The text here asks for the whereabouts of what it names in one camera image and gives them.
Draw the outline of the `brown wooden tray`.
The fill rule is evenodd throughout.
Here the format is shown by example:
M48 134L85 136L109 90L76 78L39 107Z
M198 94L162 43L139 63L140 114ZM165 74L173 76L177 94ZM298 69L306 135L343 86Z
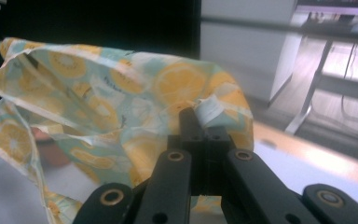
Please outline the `brown wooden tray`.
M38 128L33 128L32 134L40 155L49 165L63 167L70 163L65 153L47 133L42 132Z

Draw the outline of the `white desk frame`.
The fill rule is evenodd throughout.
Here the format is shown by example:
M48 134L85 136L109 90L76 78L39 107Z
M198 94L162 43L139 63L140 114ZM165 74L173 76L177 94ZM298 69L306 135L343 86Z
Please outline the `white desk frame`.
M358 44L358 0L298 0L297 12L337 15L327 21L306 21L298 31L302 35L326 41L321 60L313 75L310 88L300 112L286 127L294 134L302 125L311 109L311 99L317 90L358 99L358 80L334 77L324 72L324 65L334 42Z

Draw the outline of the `white cabinet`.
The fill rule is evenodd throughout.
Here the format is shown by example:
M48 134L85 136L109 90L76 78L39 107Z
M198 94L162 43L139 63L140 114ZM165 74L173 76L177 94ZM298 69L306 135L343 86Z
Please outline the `white cabinet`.
M290 23L296 0L201 0L201 17ZM289 82L301 38L284 32L203 21L200 57L221 65L246 95L272 102Z

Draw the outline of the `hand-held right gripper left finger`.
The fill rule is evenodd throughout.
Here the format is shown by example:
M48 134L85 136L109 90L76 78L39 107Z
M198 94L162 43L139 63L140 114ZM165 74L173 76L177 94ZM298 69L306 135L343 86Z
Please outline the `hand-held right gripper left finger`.
M179 112L179 134L168 136L168 150L182 149L191 155L191 194L199 196L204 184L204 131L193 108L185 108Z

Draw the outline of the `white table mat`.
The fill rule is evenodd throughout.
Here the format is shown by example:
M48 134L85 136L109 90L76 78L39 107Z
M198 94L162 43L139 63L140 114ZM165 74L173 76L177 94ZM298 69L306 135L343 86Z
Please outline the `white table mat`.
M310 184L323 183L349 194L358 202L358 183L333 175L285 152L258 143L256 154L291 190L300 193ZM63 167L44 166L48 186L80 201L97 188L72 163ZM38 187L0 158L0 224L48 224Z

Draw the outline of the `orange-print fabric bag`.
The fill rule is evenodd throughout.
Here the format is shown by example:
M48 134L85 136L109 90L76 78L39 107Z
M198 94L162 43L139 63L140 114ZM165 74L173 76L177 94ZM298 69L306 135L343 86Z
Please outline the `orange-print fabric bag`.
M151 176L185 108L237 147L254 145L241 87L214 63L13 37L0 53L0 157L36 184L49 224L73 224L80 201L46 183L34 130L93 182L131 187Z

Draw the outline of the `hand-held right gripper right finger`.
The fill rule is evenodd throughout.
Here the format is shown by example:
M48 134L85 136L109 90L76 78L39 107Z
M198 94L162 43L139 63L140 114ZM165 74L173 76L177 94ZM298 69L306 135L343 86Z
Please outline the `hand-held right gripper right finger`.
M206 140L204 191L206 195L221 195L226 182L223 163L233 144L225 127L208 128Z

